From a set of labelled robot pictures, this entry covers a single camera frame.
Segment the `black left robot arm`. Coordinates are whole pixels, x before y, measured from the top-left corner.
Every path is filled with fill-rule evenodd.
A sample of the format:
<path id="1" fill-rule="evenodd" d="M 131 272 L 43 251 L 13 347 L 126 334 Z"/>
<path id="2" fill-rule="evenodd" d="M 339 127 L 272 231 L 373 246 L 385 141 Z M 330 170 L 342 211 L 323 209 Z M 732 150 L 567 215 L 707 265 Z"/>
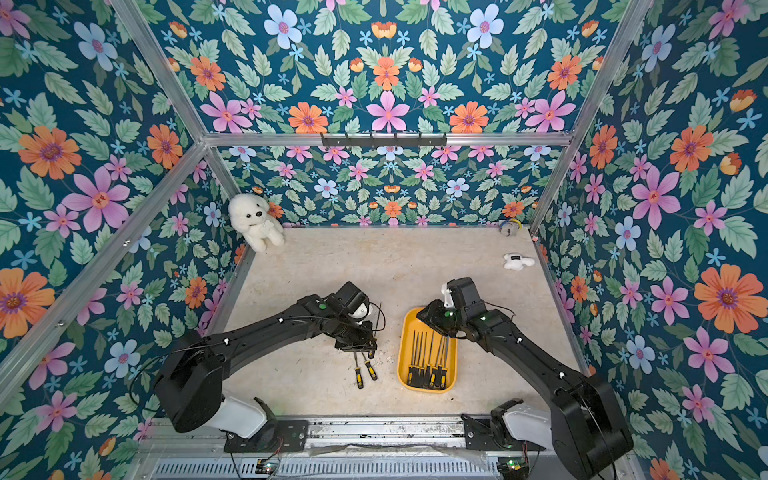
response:
<path id="1" fill-rule="evenodd" d="M 377 349 L 366 319 L 369 297 L 351 282 L 326 297 L 307 295 L 287 309 L 245 327 L 202 336 L 184 335 L 168 354 L 154 382 L 161 409 L 178 433 L 210 427 L 243 439 L 271 420 L 266 405 L 239 399 L 224 381 L 252 362 L 296 342 L 325 335 L 343 352 Z"/>

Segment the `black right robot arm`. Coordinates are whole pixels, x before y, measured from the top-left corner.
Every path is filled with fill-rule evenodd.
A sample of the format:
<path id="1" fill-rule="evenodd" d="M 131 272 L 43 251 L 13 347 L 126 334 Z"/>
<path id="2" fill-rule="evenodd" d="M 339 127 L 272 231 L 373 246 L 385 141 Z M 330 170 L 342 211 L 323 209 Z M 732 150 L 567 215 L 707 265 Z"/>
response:
<path id="1" fill-rule="evenodd" d="M 469 277 L 441 288 L 443 297 L 418 311 L 437 333 L 466 339 L 512 367 L 549 411 L 513 401 L 499 408 L 505 432 L 554 451 L 575 479 L 592 479 L 634 449 L 614 389 L 547 353 L 514 323 L 512 310 L 483 300 Z"/>

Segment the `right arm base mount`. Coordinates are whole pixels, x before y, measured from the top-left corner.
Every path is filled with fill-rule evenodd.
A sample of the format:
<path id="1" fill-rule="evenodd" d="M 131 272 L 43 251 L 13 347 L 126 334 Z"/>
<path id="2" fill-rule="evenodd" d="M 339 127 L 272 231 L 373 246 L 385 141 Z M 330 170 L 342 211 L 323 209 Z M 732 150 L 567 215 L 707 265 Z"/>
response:
<path id="1" fill-rule="evenodd" d="M 469 450 L 552 450 L 551 416 L 525 403 L 512 399 L 494 408 L 489 416 L 460 415 Z"/>

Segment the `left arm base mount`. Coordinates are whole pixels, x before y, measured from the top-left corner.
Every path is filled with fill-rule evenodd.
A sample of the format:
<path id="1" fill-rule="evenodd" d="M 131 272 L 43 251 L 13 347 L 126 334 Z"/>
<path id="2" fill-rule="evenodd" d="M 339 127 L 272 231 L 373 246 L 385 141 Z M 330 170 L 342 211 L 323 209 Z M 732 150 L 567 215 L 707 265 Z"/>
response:
<path id="1" fill-rule="evenodd" d="M 309 422 L 307 420 L 279 419 L 270 407 L 258 397 L 253 398 L 260 429 L 244 438 L 234 432 L 226 434 L 226 453 L 295 453 L 304 450 Z"/>

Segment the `file tool yellow black handle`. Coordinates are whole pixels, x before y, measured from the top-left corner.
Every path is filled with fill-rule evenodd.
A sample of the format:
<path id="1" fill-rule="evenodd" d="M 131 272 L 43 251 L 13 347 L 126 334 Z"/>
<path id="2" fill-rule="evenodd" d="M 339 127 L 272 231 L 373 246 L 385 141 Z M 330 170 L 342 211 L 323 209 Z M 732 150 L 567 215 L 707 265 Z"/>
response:
<path id="1" fill-rule="evenodd" d="M 431 364 L 429 366 L 428 387 L 431 390 L 434 390 L 436 388 L 437 375 L 438 375 L 438 369 L 439 369 L 439 357 L 440 357 L 441 350 L 442 350 L 442 341 L 439 341 L 437 344 L 437 350 L 435 352 L 435 358 L 431 361 Z"/>
<path id="2" fill-rule="evenodd" d="M 426 348 L 427 348 L 427 345 L 426 345 L 426 343 L 427 343 L 427 333 L 423 332 L 421 334 L 421 338 L 420 338 L 419 359 L 418 359 L 418 365 L 417 365 L 418 375 L 417 375 L 416 386 L 418 388 L 423 388 L 424 387 L 424 376 L 425 376 L 425 372 L 426 372 L 426 368 L 427 368 L 427 365 L 426 365 L 426 354 L 427 354 Z"/>
<path id="3" fill-rule="evenodd" d="M 411 366 L 409 367 L 409 385 L 418 387 L 418 381 L 421 371 L 422 357 L 422 334 L 415 332 L 413 335 Z"/>
<path id="4" fill-rule="evenodd" d="M 418 339 L 417 339 L 417 333 L 415 331 L 412 332 L 412 340 L 410 342 L 410 359 L 408 362 L 408 368 L 407 368 L 407 376 L 406 376 L 406 385 L 412 386 L 413 385 L 413 376 L 414 371 L 416 370 L 416 367 L 414 366 L 414 362 L 417 359 L 418 353 L 417 353 L 417 346 L 418 346 Z"/>
<path id="5" fill-rule="evenodd" d="M 427 388 L 428 387 L 429 366 L 430 366 L 431 361 L 432 361 L 434 336 L 435 336 L 435 332 L 434 331 L 432 331 L 430 334 L 427 334 L 427 343 L 426 343 L 426 345 L 427 345 L 427 348 L 426 348 L 426 352 L 427 352 L 427 354 L 426 354 L 426 365 L 427 365 L 427 368 L 426 368 L 426 372 L 425 372 L 425 376 L 424 376 L 424 387 L 423 388 Z"/>
<path id="6" fill-rule="evenodd" d="M 443 337 L 441 341 L 442 341 L 442 350 L 440 352 L 440 357 L 439 357 L 439 369 L 438 369 L 437 382 L 436 382 L 436 388 L 438 390 L 445 389 L 445 384 L 446 384 L 445 378 L 447 375 L 447 356 L 448 356 L 448 350 L 449 350 L 449 338 Z"/>
<path id="7" fill-rule="evenodd" d="M 366 371 L 368 372 L 370 378 L 373 381 L 377 381 L 378 380 L 378 373 L 377 373 L 377 371 L 375 370 L 375 368 L 374 368 L 374 366 L 372 364 L 372 359 L 373 359 L 373 354 L 372 353 L 366 353 L 364 355 L 364 365 L 365 365 Z"/>
<path id="8" fill-rule="evenodd" d="M 432 369 L 431 369 L 429 386 L 433 390 L 443 389 L 443 380 L 442 380 L 443 370 L 444 370 L 443 357 L 444 357 L 446 344 L 447 344 L 447 339 L 444 336 L 442 336 L 440 338 L 440 341 L 438 344 L 438 351 L 435 357 L 434 364 L 432 365 Z"/>
<path id="9" fill-rule="evenodd" d="M 362 390 L 364 388 L 364 380 L 362 377 L 362 369 L 360 368 L 358 354 L 356 352 L 353 353 L 353 359 L 355 363 L 354 373 L 356 386 L 359 390 Z"/>

